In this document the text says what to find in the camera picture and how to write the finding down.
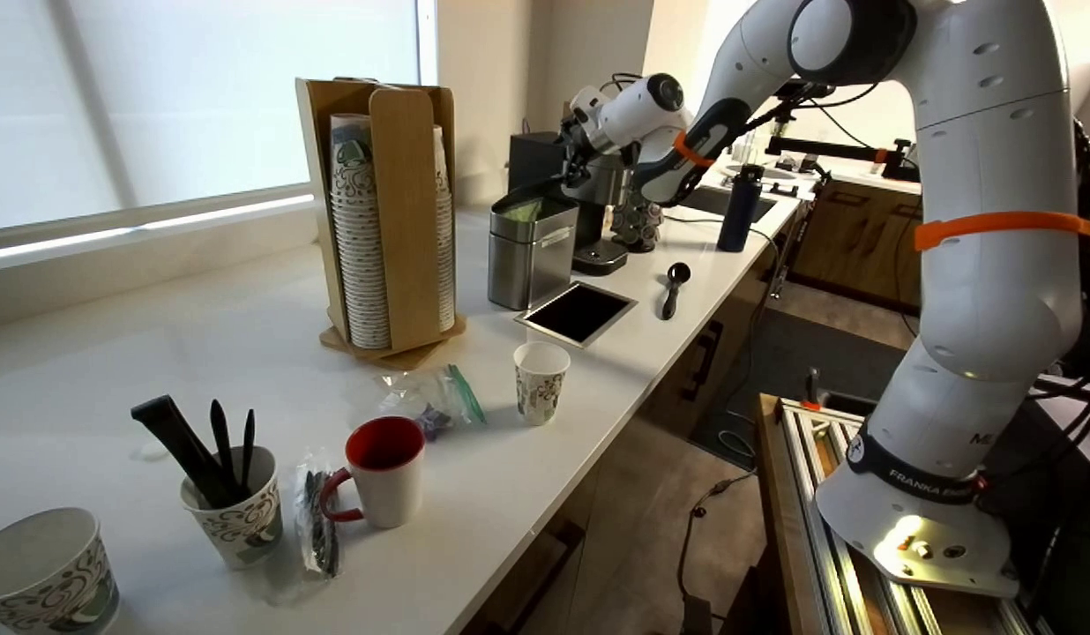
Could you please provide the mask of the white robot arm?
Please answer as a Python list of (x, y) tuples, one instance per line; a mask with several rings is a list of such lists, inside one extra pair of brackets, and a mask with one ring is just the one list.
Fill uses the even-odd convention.
[(727, 30), (703, 106), (666, 74), (583, 94), (561, 183), (637, 149), (632, 183), (681, 202), (792, 82), (906, 86), (918, 125), (921, 330), (817, 490), (825, 526), (878, 570), (1012, 596), (1009, 529), (979, 506), (982, 463), (1035, 378), (1085, 326), (1075, 131), (1047, 0), (754, 0)]

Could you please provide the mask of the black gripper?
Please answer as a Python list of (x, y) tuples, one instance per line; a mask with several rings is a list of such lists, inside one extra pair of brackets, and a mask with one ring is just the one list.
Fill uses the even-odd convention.
[(610, 205), (618, 198), (618, 161), (597, 152), (580, 131), (540, 135), (540, 198)]

